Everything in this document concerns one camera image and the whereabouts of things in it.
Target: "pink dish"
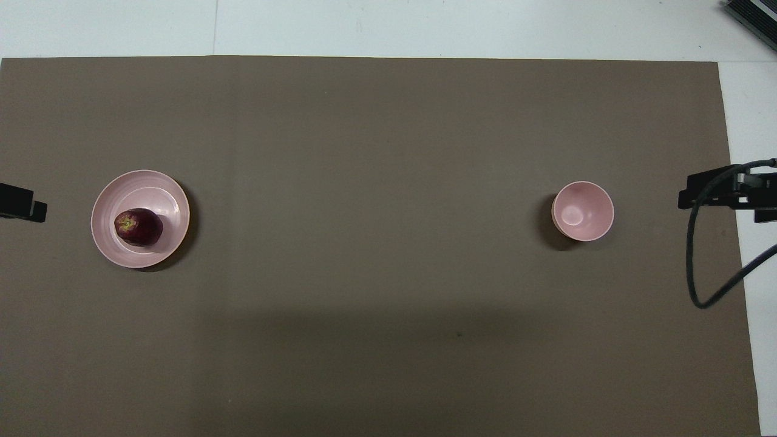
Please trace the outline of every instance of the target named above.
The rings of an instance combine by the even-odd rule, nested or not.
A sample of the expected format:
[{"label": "pink dish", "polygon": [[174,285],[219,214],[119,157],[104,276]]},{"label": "pink dish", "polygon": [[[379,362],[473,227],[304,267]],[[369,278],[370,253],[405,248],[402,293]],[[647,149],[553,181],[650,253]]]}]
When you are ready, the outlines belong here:
[{"label": "pink dish", "polygon": [[[162,220],[159,241],[138,247],[116,234],[113,220],[132,208],[147,208]],[[123,267],[149,267],[169,257],[189,229],[189,201],[171,177],[154,170],[135,170],[114,179],[97,197],[92,209],[92,238],[100,252]]]},{"label": "pink dish", "polygon": [[559,191],[551,215],[562,234],[578,241],[593,241],[612,227],[615,206],[602,187],[579,180]]}]

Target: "plum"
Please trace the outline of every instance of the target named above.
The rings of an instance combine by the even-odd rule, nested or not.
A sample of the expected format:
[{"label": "plum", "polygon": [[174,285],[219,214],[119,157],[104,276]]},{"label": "plum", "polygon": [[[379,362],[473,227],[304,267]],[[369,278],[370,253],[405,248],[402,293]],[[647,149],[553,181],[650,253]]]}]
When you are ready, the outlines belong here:
[{"label": "plum", "polygon": [[133,246],[151,246],[162,235],[162,220],[152,210],[132,208],[113,220],[116,234]]}]

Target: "black cable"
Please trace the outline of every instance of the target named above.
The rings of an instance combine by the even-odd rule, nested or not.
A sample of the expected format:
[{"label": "black cable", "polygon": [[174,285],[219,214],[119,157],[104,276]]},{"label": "black cable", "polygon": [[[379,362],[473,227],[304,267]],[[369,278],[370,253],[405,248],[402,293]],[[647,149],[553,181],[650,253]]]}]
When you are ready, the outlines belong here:
[{"label": "black cable", "polygon": [[696,227],[696,216],[699,214],[699,208],[701,208],[702,204],[707,199],[709,194],[715,189],[715,187],[717,187],[725,179],[731,177],[731,175],[735,173],[742,173],[745,170],[749,170],[755,167],[777,167],[777,159],[763,159],[761,161],[737,164],[736,166],[731,167],[730,169],[722,172],[721,174],[714,177],[711,181],[709,181],[702,189],[702,192],[699,193],[699,196],[696,198],[696,200],[693,202],[691,216],[688,218],[688,234],[686,235],[685,240],[685,277],[688,280],[688,292],[691,294],[691,301],[693,301],[693,304],[696,305],[697,308],[705,309],[714,305],[715,302],[719,301],[723,295],[728,293],[729,290],[731,290],[737,283],[739,283],[739,281],[741,281],[742,278],[744,278],[748,273],[753,271],[756,267],[763,264],[767,259],[777,253],[777,244],[769,247],[755,259],[747,263],[747,265],[739,270],[734,276],[732,276],[731,279],[723,284],[723,287],[720,287],[720,290],[715,292],[715,294],[707,299],[706,302],[699,301],[699,297],[696,295],[696,285],[693,281],[693,232]]}]

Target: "white floor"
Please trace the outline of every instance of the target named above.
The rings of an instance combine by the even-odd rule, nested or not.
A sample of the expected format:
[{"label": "white floor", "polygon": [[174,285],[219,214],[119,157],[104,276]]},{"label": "white floor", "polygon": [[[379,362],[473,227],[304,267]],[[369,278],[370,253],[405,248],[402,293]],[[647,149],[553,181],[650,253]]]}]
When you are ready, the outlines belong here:
[{"label": "white floor", "polygon": [[[777,52],[718,0],[0,2],[0,58],[209,54],[717,61],[732,162],[777,156]],[[777,223],[741,212],[737,224],[745,262],[777,243]],[[745,280],[761,433],[771,435],[775,283],[777,257]]]}]

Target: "small pink cup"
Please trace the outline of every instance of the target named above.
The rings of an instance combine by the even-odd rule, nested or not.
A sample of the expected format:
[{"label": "small pink cup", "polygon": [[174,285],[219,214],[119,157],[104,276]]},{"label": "small pink cup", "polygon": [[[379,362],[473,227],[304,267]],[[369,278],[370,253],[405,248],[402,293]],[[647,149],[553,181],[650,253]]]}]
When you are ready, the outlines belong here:
[{"label": "small pink cup", "polygon": [[593,241],[612,227],[615,206],[604,188],[578,180],[559,191],[551,215],[562,234],[578,241]]}]

